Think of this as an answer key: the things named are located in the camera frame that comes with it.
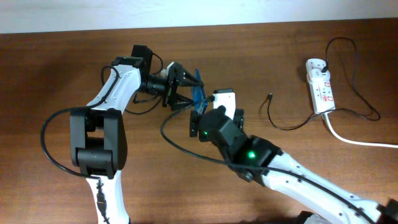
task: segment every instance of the green light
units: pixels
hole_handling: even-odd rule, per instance
[[[250,159],[254,159],[254,158],[256,158],[256,153],[254,153],[253,151],[250,151],[248,156]]]

